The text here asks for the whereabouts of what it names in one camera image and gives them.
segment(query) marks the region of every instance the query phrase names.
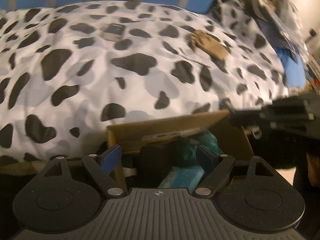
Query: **cardboard box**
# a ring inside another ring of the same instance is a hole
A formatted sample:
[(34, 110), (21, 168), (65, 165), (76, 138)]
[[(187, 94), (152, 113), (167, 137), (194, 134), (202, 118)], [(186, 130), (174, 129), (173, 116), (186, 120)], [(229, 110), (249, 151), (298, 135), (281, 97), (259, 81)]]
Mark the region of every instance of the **cardboard box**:
[[(242, 128), (231, 126), (229, 111), (199, 113), (172, 118), (115, 124), (108, 126), (108, 145), (121, 146), (123, 154), (138, 154), (141, 147), (155, 142), (173, 141), (177, 136), (190, 136), (208, 129), (218, 140), (224, 154), (236, 160), (250, 160), (253, 152)], [(113, 171), (112, 177), (126, 188), (122, 165)]]

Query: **cow print bedsheet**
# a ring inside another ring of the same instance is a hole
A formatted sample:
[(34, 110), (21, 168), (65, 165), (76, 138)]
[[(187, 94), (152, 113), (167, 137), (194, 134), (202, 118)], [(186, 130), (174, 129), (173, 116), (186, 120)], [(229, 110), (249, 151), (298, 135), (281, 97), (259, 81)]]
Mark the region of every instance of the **cow print bedsheet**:
[[(283, 67), (234, 1), (223, 26), (175, 6), (85, 2), (0, 19), (0, 164), (95, 153), (114, 123), (254, 108), (287, 95)], [(123, 40), (100, 29), (126, 25)], [(226, 46), (224, 61), (188, 47), (195, 29)]]

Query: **electronic device on bed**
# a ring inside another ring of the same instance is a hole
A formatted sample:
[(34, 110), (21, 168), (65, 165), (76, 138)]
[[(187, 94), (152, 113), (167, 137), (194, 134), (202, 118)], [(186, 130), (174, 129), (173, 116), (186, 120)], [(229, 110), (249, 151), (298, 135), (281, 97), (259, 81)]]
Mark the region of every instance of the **electronic device on bed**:
[(213, 171), (192, 194), (126, 192), (100, 166), (104, 156), (57, 157), (17, 194), (13, 212), (24, 229), (14, 240), (303, 239), (294, 228), (304, 200), (268, 163), (212, 157)]
[(124, 34), (125, 25), (111, 23), (102, 29), (101, 37), (108, 41), (121, 41)]

